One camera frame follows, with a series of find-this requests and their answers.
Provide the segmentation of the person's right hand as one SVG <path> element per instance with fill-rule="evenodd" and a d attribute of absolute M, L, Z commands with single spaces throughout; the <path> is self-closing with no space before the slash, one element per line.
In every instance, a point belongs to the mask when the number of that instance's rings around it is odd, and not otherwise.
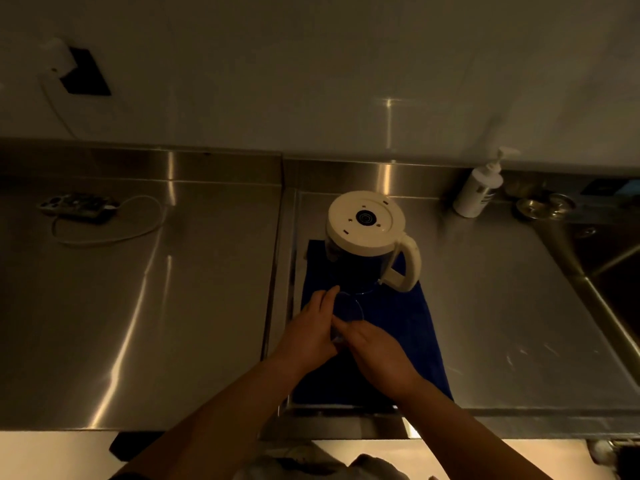
<path fill-rule="evenodd" d="M 398 341 L 373 324 L 367 345 L 347 346 L 368 382 L 396 404 L 411 395 L 421 380 Z"/>

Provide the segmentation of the person's left hand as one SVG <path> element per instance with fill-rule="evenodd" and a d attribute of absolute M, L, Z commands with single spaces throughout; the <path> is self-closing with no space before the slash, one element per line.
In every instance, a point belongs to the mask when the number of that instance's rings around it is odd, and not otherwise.
<path fill-rule="evenodd" d="M 329 359 L 338 354 L 331 338 L 311 339 L 304 331 L 300 313 L 293 318 L 284 329 L 284 333 L 275 351 L 270 355 L 284 370 L 302 379 L 306 374 L 315 371 Z"/>

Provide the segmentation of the clear drinking glass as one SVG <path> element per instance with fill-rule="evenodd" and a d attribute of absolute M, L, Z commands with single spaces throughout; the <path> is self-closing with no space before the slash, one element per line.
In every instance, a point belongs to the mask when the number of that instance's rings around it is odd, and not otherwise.
<path fill-rule="evenodd" d="M 332 316 L 340 319 L 342 322 L 350 324 L 352 322 L 362 321 L 364 319 L 364 312 L 356 297 L 347 292 L 340 291 L 334 299 Z M 339 345 L 344 341 L 341 332 L 336 329 L 334 325 L 332 325 L 331 328 L 330 338 L 334 345 Z"/>

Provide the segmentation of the person's left forearm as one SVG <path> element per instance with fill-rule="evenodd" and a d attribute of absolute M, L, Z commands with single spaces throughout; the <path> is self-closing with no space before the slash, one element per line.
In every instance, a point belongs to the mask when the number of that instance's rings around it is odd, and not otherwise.
<path fill-rule="evenodd" d="M 165 432 L 109 480 L 231 480 L 314 360 L 280 351 Z"/>

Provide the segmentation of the person's right forearm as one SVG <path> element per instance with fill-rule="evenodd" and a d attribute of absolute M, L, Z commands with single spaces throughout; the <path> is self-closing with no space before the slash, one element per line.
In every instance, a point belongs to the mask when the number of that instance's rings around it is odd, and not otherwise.
<path fill-rule="evenodd" d="M 450 480 L 552 480 L 420 376 L 389 389 Z"/>

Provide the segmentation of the blue cloth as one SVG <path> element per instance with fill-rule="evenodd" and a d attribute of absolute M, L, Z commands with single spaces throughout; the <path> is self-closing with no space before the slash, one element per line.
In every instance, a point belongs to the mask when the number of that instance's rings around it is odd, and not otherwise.
<path fill-rule="evenodd" d="M 420 283 L 409 292 L 377 285 L 356 297 L 364 321 L 385 330 L 403 348 L 421 375 L 452 399 L 442 355 Z M 348 349 L 341 349 L 295 387 L 291 401 L 303 408 L 359 408 L 366 412 L 389 412 L 395 403 L 373 387 L 359 371 Z"/>

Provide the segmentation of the white glass electric kettle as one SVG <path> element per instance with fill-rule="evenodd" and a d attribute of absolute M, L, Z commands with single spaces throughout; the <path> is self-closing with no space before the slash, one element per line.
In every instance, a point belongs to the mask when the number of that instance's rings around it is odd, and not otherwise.
<path fill-rule="evenodd" d="M 384 194 L 352 191 L 334 199 L 324 248 L 337 284 L 358 294 L 377 285 L 411 291 L 419 281 L 422 259 L 405 227 L 402 209 Z"/>

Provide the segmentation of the person's grey clothing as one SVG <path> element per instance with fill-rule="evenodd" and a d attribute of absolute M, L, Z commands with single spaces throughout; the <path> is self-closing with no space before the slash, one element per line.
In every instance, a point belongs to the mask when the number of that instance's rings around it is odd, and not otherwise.
<path fill-rule="evenodd" d="M 362 453 L 350 463 L 313 442 L 261 444 L 232 480 L 410 480 L 386 460 Z"/>

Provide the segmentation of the white pump soap bottle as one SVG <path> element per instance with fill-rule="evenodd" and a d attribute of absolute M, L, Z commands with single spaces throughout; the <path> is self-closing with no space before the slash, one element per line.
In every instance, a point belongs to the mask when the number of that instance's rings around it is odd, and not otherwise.
<path fill-rule="evenodd" d="M 453 211 L 464 218 L 478 217 L 504 183 L 501 174 L 502 161 L 516 158 L 520 154 L 521 152 L 515 148 L 498 147 L 492 160 L 471 171 L 452 203 Z"/>

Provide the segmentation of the metal sink strainer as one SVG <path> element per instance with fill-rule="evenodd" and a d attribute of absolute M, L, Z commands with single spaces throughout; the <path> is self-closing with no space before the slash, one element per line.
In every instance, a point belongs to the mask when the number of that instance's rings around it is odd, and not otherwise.
<path fill-rule="evenodd" d="M 528 220 L 564 220 L 577 209 L 577 204 L 569 196 L 551 193 L 542 200 L 519 199 L 515 204 L 519 215 Z"/>

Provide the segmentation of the stainless steel sink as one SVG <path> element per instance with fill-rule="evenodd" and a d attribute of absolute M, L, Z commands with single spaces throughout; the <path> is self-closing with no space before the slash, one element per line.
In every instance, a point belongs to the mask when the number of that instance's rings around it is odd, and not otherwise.
<path fill-rule="evenodd" d="M 532 227 L 640 386 L 640 220 Z"/>

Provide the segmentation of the grey pipe fitting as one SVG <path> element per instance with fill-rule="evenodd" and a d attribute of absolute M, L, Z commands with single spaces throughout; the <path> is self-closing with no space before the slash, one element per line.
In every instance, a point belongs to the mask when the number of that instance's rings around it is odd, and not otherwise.
<path fill-rule="evenodd" d="M 603 467 L 615 469 L 623 454 L 640 454 L 640 438 L 636 439 L 588 439 L 588 453 L 592 461 Z"/>

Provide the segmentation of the black wall socket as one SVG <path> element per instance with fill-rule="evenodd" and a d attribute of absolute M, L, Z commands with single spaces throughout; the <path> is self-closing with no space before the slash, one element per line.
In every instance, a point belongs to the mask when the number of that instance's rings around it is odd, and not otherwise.
<path fill-rule="evenodd" d="M 86 48 L 76 47 L 69 47 L 69 50 L 76 67 L 60 78 L 66 92 L 71 95 L 111 96 L 111 90 L 91 51 Z"/>

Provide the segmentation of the white wall plug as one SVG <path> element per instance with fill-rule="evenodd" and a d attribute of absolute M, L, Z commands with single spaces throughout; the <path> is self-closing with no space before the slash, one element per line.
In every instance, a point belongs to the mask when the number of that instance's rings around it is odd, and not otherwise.
<path fill-rule="evenodd" d="M 62 79 L 77 69 L 76 60 L 68 44 L 60 38 L 52 38 L 39 45 L 47 72 Z"/>

